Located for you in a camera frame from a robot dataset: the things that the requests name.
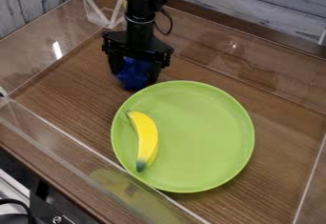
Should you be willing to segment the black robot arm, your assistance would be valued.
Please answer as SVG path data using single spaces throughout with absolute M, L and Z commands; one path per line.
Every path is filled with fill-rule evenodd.
M 172 15 L 164 9 L 168 0 L 126 0 L 126 30 L 102 33 L 102 50 L 109 56 L 111 73 L 129 90 L 140 90 L 156 83 L 161 71 L 170 66 L 176 49 L 154 35 L 156 14 L 170 20 L 169 35 L 174 28 Z

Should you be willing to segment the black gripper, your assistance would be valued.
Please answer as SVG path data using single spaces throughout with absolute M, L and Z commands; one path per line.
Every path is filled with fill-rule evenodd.
M 115 75 L 123 70 L 123 58 L 132 57 L 150 62 L 148 72 L 149 83 L 157 82 L 162 67 L 169 67 L 174 48 L 164 43 L 156 36 L 145 41 L 142 38 L 133 40 L 126 31 L 105 31 L 102 33 L 102 50 L 109 56 L 111 73 Z

